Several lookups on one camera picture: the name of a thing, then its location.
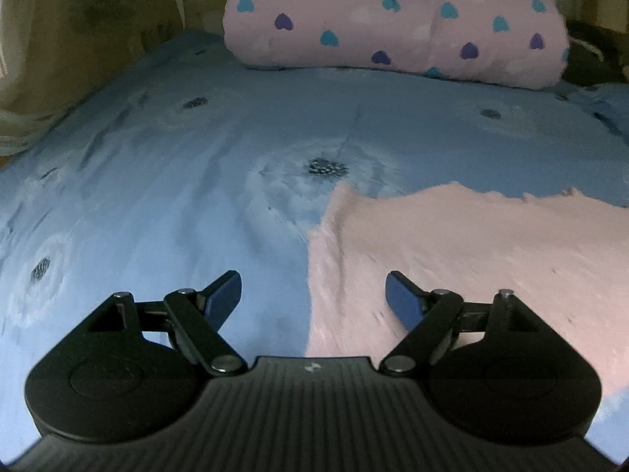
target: mattress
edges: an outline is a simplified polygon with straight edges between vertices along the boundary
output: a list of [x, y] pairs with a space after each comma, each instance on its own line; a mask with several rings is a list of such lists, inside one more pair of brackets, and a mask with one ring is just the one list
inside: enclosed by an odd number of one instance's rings
[[[302, 356], [306, 236], [336, 179], [372, 198], [457, 181], [508, 197], [575, 187], [623, 206], [627, 165], [621, 136], [551, 92], [254, 70], [218, 36], [181, 34], [0, 171], [0, 460], [38, 437], [30, 368], [116, 291], [162, 299], [235, 269], [243, 296], [221, 335], [250, 362]], [[603, 401], [587, 436], [617, 462], [627, 392]]]

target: purple heart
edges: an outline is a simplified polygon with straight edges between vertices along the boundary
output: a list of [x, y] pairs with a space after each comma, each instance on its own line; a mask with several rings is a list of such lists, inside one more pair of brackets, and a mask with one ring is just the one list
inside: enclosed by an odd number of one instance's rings
[[382, 51], [375, 52], [371, 57], [371, 61], [374, 64], [391, 65], [391, 58], [389, 58], [389, 55]]
[[540, 34], [535, 34], [531, 38], [531, 43], [528, 46], [532, 50], [543, 50], [546, 46], [544, 44], [544, 39]]
[[290, 17], [285, 14], [280, 14], [276, 17], [276, 28], [278, 30], [292, 30], [292, 21]]
[[468, 42], [461, 48], [461, 58], [463, 60], [478, 58], [478, 46], [472, 42]]

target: blue bed sheet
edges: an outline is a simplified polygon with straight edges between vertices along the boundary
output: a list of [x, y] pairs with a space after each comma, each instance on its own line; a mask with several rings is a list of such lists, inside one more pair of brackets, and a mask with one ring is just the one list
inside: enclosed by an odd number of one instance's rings
[[[459, 181], [629, 203], [623, 138], [554, 94], [252, 70], [219, 37], [181, 34], [0, 171], [0, 460], [38, 436], [30, 368], [113, 292], [161, 299], [236, 269], [243, 297], [222, 336], [248, 361], [302, 355], [306, 233], [341, 178], [318, 175], [319, 159], [370, 197]], [[616, 461], [629, 454], [628, 405], [606, 400], [590, 432]]]

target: white logo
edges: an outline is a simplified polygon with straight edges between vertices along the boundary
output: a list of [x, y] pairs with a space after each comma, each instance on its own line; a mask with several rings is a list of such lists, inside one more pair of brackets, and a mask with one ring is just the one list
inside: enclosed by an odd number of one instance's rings
[[322, 370], [322, 366], [316, 362], [310, 362], [306, 367], [304, 367], [304, 369], [306, 369], [307, 372], [319, 372]]

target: rolled pink blanket with hearts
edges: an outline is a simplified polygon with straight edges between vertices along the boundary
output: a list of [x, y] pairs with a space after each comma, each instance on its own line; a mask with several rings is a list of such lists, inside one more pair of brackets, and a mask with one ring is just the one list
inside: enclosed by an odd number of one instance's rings
[[339, 183], [309, 234], [308, 356], [379, 364], [406, 335], [384, 297], [393, 270], [467, 301], [513, 289], [594, 366], [605, 396], [629, 385], [629, 209], [458, 184], [373, 200]]
[[347, 66], [540, 89], [566, 67], [554, 0], [228, 0], [225, 44], [254, 66]]

